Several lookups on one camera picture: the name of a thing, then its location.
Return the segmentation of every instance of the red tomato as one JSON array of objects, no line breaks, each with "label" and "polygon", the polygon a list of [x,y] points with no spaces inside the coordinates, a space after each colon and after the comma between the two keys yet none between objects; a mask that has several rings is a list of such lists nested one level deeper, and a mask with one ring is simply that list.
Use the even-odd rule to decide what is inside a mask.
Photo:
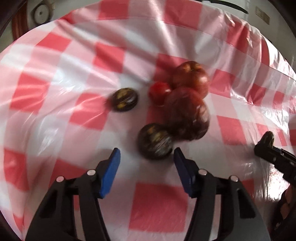
[{"label": "red tomato", "polygon": [[201,96],[192,88],[172,91],[164,104],[166,126],[177,139],[202,138],[210,124],[210,115]]},{"label": "red tomato", "polygon": [[203,99],[209,92],[209,81],[208,74],[199,63],[188,61],[176,68],[171,84],[174,89],[181,86],[192,88]]},{"label": "red tomato", "polygon": [[171,91],[168,83],[155,82],[150,86],[148,95],[153,104],[163,106],[165,98],[171,93]]}]

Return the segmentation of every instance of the plastic tablecloth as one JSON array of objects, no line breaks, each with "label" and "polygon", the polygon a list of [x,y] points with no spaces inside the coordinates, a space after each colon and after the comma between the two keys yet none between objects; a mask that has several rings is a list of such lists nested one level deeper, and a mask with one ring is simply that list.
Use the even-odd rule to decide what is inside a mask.
[{"label": "plastic tablecloth", "polygon": [[[211,122],[202,139],[175,146],[215,176],[237,175],[267,221],[268,203],[288,184],[253,148],[270,130],[274,145],[293,153],[290,65],[255,27],[219,9],[103,0],[29,31],[0,54],[0,210],[19,237],[57,176],[78,177],[118,147],[118,173],[99,201],[111,240],[183,240],[194,200],[171,159],[145,160],[135,142],[145,124],[163,121],[147,97],[150,83],[187,60],[211,77]],[[139,103],[113,112],[106,100],[122,87],[136,89]]]}]

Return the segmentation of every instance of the electrical outlet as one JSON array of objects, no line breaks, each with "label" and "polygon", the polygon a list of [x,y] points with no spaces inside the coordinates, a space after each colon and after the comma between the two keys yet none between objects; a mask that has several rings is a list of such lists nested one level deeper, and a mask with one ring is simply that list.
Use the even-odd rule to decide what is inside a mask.
[{"label": "electrical outlet", "polygon": [[266,22],[269,25],[270,17],[263,12],[259,7],[256,7],[256,15],[258,15],[264,22]]}]

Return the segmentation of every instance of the wall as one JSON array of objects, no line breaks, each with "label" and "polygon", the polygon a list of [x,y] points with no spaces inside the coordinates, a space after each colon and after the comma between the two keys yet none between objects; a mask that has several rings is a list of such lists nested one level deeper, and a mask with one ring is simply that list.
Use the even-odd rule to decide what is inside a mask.
[{"label": "wall", "polygon": [[[220,4],[211,4],[209,1],[204,1],[205,4],[218,7],[228,11],[250,23],[260,30],[260,32],[269,39],[273,45],[280,51],[289,64],[296,70],[296,38],[291,29],[280,15],[277,9],[268,0],[226,0],[234,3],[249,12],[246,16],[244,13]],[[256,15],[256,6],[263,10],[270,17],[270,24],[265,23],[259,16]]]},{"label": "wall", "polygon": [[[27,15],[30,16],[33,9],[41,2],[42,0],[29,0],[27,5]],[[89,4],[98,2],[99,0],[47,0],[48,3],[54,4],[54,11],[52,20],[58,19],[65,14],[69,13],[72,10],[84,7]],[[28,18],[28,27],[33,29],[36,27],[33,19]]]},{"label": "wall", "polygon": [[3,34],[0,37],[0,53],[6,49],[13,42],[12,30],[11,30],[11,22],[7,25]]}]

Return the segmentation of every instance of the cherry tomato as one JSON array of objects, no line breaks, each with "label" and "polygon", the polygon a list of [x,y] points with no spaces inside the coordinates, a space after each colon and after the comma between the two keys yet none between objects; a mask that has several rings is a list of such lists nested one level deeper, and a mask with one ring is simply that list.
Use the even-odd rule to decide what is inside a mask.
[{"label": "cherry tomato", "polygon": [[168,83],[155,82],[150,86],[148,95],[153,104],[163,106],[165,98],[171,93],[171,91]]}]

